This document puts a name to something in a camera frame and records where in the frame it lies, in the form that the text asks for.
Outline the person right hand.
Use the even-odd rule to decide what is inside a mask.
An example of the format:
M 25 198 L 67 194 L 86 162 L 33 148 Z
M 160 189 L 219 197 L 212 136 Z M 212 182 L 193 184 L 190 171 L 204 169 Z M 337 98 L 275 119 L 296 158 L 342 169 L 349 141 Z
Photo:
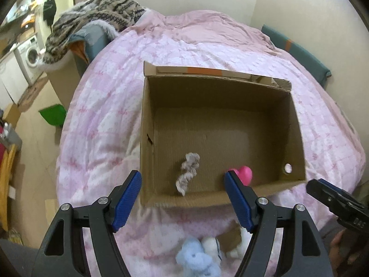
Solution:
M 338 276 L 337 269 L 342 263 L 347 263 L 348 265 L 352 265 L 355 260 L 358 258 L 357 254 L 354 253 L 347 258 L 342 257 L 340 254 L 340 244 L 342 242 L 343 234 L 345 230 L 340 231 L 331 241 L 330 244 L 330 252 L 329 258 L 331 262 L 331 267 L 333 269 L 334 276 Z

